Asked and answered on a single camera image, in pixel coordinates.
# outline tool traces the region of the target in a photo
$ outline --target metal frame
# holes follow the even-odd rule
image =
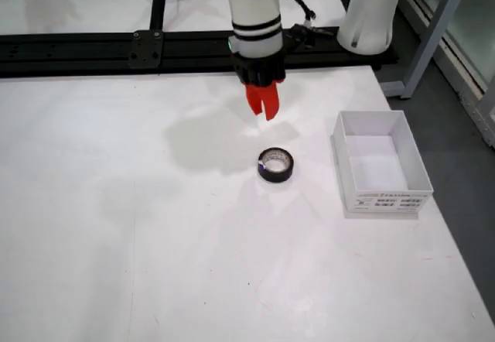
[[[163,32],[166,0],[153,0],[149,30],[123,33],[0,36],[0,77],[208,73],[234,71],[231,31]],[[311,46],[288,53],[287,69],[396,63],[392,48],[360,56],[336,41],[338,28],[311,34]],[[285,43],[290,31],[284,31]]]
[[[472,92],[459,92],[461,104],[476,124],[488,146],[495,148],[495,77],[491,80],[488,90],[481,100],[473,98]]]
[[[381,84],[386,97],[400,97],[402,99],[412,97],[461,1],[440,1],[403,79],[398,82]]]

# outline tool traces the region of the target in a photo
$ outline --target roll of tape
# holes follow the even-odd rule
[[[293,170],[294,159],[284,149],[272,147],[263,151],[258,158],[258,173],[268,182],[285,182],[291,177]]]

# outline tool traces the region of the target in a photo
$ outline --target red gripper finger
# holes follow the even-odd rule
[[[257,87],[258,96],[265,108],[266,120],[272,120],[278,113],[280,104],[278,103],[277,84],[271,83],[269,87]]]
[[[261,109],[261,99],[256,91],[256,87],[254,85],[246,85],[246,98],[251,110],[256,114],[260,115],[263,112]]]

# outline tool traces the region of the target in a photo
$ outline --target black bracket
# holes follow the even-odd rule
[[[162,62],[163,32],[138,30],[132,34],[129,67],[132,69],[155,69]]]

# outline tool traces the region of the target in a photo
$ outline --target white cylinder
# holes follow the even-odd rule
[[[392,41],[392,23],[398,0],[350,0],[337,40],[353,53],[383,53]]]
[[[278,0],[229,0],[234,36],[231,49],[243,57],[262,58],[282,49]]]

